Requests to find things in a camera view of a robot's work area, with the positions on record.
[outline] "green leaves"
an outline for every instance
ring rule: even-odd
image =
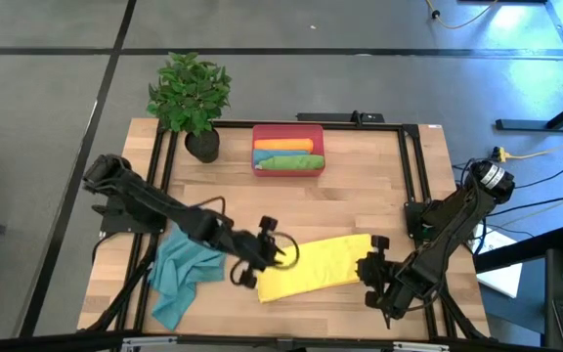
[[[149,85],[147,111],[174,131],[212,130],[211,119],[229,105],[230,82],[223,66],[196,60],[197,53],[169,53],[170,61],[159,68],[157,86]]]

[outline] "green cloth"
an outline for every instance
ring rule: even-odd
[[[325,167],[322,155],[273,156],[260,161],[263,170],[319,170]]]

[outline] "white cable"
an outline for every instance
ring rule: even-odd
[[[554,208],[554,207],[558,207],[558,206],[560,206],[560,205],[562,205],[562,204],[563,204],[563,200],[559,200],[559,201],[556,202],[554,205],[548,206],[548,207],[543,208],[543,209],[538,210],[538,211],[534,211],[533,213],[530,213],[530,214],[527,214],[527,215],[523,215],[523,216],[521,216],[521,217],[519,217],[519,218],[516,218],[516,219],[514,219],[514,220],[508,221],[508,222],[506,222],[506,223],[504,223],[504,224],[501,224],[501,225],[498,226],[498,227],[504,227],[504,226],[506,226],[506,225],[513,224],[513,223],[515,223],[515,222],[517,222],[517,221],[521,221],[521,220],[526,219],[526,218],[528,218],[528,217],[532,217],[532,216],[534,216],[534,215],[538,215],[538,214],[543,213],[543,212],[545,212],[545,211],[547,211],[547,210],[549,210],[549,209],[552,209],[552,208]]]

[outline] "potted plant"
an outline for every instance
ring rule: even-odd
[[[187,132],[186,149],[201,162],[212,162],[219,155],[220,139],[210,120],[229,105],[232,78],[224,67],[198,61],[196,53],[170,57],[157,71],[157,86],[149,85],[147,111],[162,126]]]

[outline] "teal towel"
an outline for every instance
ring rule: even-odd
[[[195,299],[195,284],[223,281],[225,253],[192,242],[176,224],[160,245],[149,275],[160,293],[152,315],[174,330]]]
[[[253,164],[257,165],[262,160],[269,159],[273,156],[295,156],[307,155],[307,151],[269,151],[269,150],[253,150]]]

